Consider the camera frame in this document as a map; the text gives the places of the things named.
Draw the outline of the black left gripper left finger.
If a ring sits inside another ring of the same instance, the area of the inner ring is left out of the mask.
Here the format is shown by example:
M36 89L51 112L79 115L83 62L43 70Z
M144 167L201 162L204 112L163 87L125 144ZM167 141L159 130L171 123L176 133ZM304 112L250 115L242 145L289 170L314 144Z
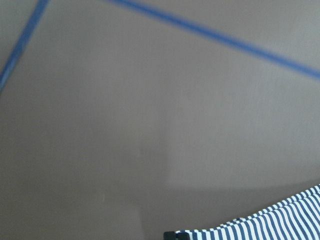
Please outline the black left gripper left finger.
M163 233L163 240L176 240L176 232L175 231L165 231Z

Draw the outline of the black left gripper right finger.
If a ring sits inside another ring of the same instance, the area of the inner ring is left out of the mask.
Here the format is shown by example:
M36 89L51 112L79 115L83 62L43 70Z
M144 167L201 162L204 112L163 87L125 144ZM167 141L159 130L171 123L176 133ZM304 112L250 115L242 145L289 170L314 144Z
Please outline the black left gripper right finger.
M177 234L178 240L190 240L190 235L187 232L179 232Z

